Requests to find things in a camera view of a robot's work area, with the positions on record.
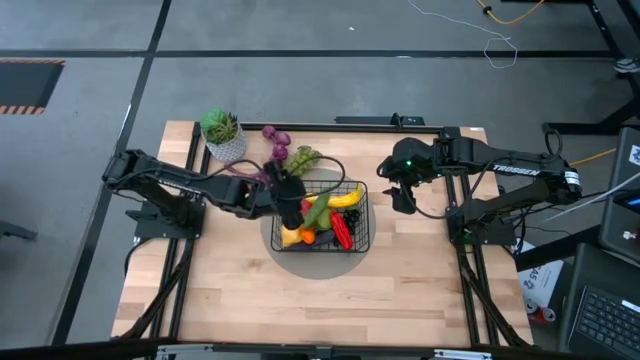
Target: gray circle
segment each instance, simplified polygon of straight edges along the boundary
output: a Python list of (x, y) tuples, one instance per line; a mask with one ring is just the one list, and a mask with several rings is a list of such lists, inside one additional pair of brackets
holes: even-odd
[[(304, 180), (337, 181), (340, 173), (333, 170), (313, 169), (302, 178)], [(367, 201), (369, 216), (369, 249), (373, 246), (376, 236), (376, 217), (371, 201)], [(264, 217), (260, 220), (262, 241), (273, 260), (288, 272), (306, 279), (324, 280), (344, 275), (364, 259), (367, 253), (313, 253), (313, 252), (278, 252), (271, 248), (272, 218)]]

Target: wooden tabletop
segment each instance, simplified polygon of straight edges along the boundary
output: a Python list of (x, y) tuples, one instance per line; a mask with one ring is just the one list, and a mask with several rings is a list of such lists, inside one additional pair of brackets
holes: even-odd
[[(158, 158), (184, 166), (194, 123), (167, 122)], [(462, 128), (463, 136), (486, 141), (481, 128)], [(407, 135), (347, 132), (290, 132), (293, 143), (311, 145), (338, 158), (349, 177), (364, 181), (376, 217), (375, 240), (362, 262), (328, 280), (297, 277), (269, 255), (260, 221), (248, 221), (207, 207), (202, 236), (196, 242), (179, 339), (197, 342), (246, 342), (371, 346), (469, 346), (469, 335), (454, 248), (445, 221), (394, 212), (382, 194), (389, 183), (375, 173), (393, 145)], [(271, 143), (259, 131), (247, 131), (246, 158), (267, 160)], [(434, 136), (411, 136), (431, 143)], [(204, 144), (200, 141), (196, 169)], [(320, 167), (338, 169), (321, 161)], [(212, 161), (209, 171), (220, 167)], [(441, 214), (447, 205), (444, 180), (415, 191), (418, 205)], [(476, 190), (478, 198), (498, 195), (493, 174)], [(155, 296), (167, 240), (149, 241), (131, 258), (113, 334), (128, 330)], [(517, 272), (498, 246), (484, 246), (494, 302), (522, 338), (531, 342)], [(475, 299), (481, 340), (487, 342), (484, 316)], [(165, 310), (161, 334), (167, 334), (173, 299)]]

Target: red chili pepper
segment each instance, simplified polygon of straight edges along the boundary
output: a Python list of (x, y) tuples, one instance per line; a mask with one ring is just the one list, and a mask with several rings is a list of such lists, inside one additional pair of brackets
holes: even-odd
[(329, 215), (329, 220), (331, 220), (331, 227), (333, 228), (333, 232), (336, 233), (336, 238), (338, 238), (340, 245), (342, 245), (345, 250), (351, 250), (353, 247), (353, 240), (351, 240), (349, 228), (344, 222), (342, 216), (337, 212), (332, 211)]
[(309, 212), (312, 206), (313, 204), (307, 200), (300, 201), (300, 207), (301, 207), (300, 213), (302, 214), (302, 216), (307, 216), (307, 213)]

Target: concrete floor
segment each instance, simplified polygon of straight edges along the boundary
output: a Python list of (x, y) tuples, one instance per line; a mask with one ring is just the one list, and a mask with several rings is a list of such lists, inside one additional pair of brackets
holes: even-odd
[[(584, 5), (545, 5), (504, 27), (471, 0), (414, 2), (512, 36), (520, 50), (606, 49)], [(0, 50), (146, 49), (161, 3), (0, 0)], [(621, 48), (640, 51), (615, 2), (598, 4)], [(513, 18), (530, 5), (494, 6), (500, 17)], [(481, 50), (486, 40), (483, 33), (423, 16), (402, 0), (173, 0), (159, 48)], [(0, 219), (40, 233), (36, 242), (0, 242), (0, 348), (48, 342), (142, 64), (67, 61), (43, 116), (0, 117)], [(222, 106), (247, 122), (420, 114), (429, 124), (484, 127), (496, 147), (543, 151), (541, 123), (596, 122), (630, 96), (608, 60), (520, 60), (494, 70), (484, 59), (156, 59), (128, 147), (155, 154), (165, 121), (198, 119)], [(563, 155), (580, 159), (615, 142), (566, 136)], [(585, 193), (607, 187), (611, 159), (580, 168)], [(517, 178), (500, 182), (508, 189), (524, 184)], [(70, 342), (109, 337), (134, 229), (124, 210), (135, 207), (119, 198), (111, 202)], [(593, 207), (545, 226), (578, 231), (597, 222), (600, 212)], [(532, 230), (527, 240), (540, 244), (561, 236)], [(536, 331), (536, 342), (550, 346), (548, 333)]]

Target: wire basket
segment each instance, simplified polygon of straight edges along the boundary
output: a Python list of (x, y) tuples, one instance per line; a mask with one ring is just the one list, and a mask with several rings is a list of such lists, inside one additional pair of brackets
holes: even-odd
[[(308, 192), (318, 192), (323, 189), (335, 186), (337, 181), (326, 180), (304, 180), (304, 186)], [(364, 253), (369, 250), (369, 205), (367, 198), (367, 185), (362, 181), (343, 181), (337, 189), (331, 191), (331, 195), (346, 195), (352, 191), (355, 191), (358, 184), (363, 187), (362, 196), (356, 204), (348, 208), (332, 209), (337, 211), (340, 215), (345, 211), (353, 208), (357, 208), (360, 212), (360, 218), (353, 227), (353, 233), (351, 239), (353, 240), (353, 247), (351, 250), (346, 250), (341, 247), (337, 242), (322, 244), (322, 245), (309, 245), (309, 246), (293, 246), (290, 248), (282, 245), (282, 236), (280, 229), (282, 228), (282, 219), (280, 216), (274, 216), (271, 223), (271, 248), (278, 252), (318, 252), (318, 253)]]

